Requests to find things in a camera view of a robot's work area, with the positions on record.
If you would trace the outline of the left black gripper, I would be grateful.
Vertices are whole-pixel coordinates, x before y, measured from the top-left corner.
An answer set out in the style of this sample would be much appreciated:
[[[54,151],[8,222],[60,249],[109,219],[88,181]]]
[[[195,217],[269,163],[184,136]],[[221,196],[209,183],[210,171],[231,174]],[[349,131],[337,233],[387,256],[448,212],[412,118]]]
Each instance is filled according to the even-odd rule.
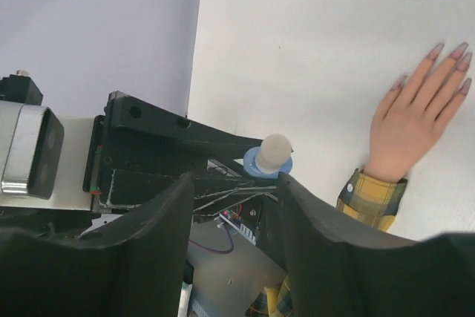
[[[194,215],[213,217],[254,198],[277,198],[275,180],[251,177],[237,162],[260,143],[115,91],[94,120],[83,189],[102,208],[128,211],[189,173]]]

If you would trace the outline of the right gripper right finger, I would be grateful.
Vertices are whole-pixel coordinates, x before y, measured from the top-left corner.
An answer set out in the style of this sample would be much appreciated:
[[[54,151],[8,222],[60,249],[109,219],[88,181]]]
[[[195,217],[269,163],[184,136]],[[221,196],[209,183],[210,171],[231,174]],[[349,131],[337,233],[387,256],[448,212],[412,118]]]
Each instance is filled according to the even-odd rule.
[[[412,241],[320,200],[288,174],[279,215],[297,316],[472,316],[474,235]]]

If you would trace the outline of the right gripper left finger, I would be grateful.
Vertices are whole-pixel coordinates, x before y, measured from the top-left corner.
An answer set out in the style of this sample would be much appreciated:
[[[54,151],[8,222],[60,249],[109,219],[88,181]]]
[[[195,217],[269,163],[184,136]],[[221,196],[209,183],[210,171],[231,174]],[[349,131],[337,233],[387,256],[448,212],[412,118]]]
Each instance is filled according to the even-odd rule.
[[[1,231],[3,316],[175,316],[194,184],[182,175],[129,213],[77,239]]]

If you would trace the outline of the blue nail polish bottle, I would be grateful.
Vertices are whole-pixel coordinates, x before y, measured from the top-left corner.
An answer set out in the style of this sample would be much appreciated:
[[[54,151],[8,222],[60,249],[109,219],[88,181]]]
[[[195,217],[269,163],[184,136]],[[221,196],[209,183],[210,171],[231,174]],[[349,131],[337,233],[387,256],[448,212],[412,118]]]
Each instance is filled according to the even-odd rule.
[[[261,147],[249,149],[243,157],[244,171],[252,177],[277,179],[280,172],[289,174],[292,167],[292,157],[289,157],[285,163],[278,165],[265,157]]]

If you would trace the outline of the white nail polish cap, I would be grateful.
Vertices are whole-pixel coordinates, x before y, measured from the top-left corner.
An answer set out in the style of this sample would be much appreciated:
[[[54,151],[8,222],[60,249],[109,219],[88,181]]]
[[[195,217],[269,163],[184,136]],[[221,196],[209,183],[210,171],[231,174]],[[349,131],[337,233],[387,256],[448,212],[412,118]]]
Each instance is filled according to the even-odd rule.
[[[282,134],[270,134],[260,146],[264,155],[272,163],[281,165],[292,155],[292,145],[287,137]]]

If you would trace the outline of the yellow plaid sleeve forearm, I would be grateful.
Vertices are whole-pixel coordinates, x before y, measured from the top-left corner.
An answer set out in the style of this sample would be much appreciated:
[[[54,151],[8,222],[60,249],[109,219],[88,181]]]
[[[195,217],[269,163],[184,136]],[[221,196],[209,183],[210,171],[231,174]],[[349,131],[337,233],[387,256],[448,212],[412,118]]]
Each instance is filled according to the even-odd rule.
[[[407,179],[388,183],[354,171],[338,196],[336,209],[377,230],[386,232],[393,224]],[[246,311],[247,316],[294,316],[290,279],[266,287]]]

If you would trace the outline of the mannequin hand with nails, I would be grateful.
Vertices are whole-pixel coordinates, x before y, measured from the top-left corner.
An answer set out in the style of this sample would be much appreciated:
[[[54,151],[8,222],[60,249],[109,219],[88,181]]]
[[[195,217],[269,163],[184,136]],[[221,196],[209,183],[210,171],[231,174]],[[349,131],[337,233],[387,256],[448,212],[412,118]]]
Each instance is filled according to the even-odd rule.
[[[467,72],[473,54],[463,42],[436,64],[444,46],[430,50],[379,104],[370,126],[366,175],[399,182],[437,144],[459,111],[471,88]]]

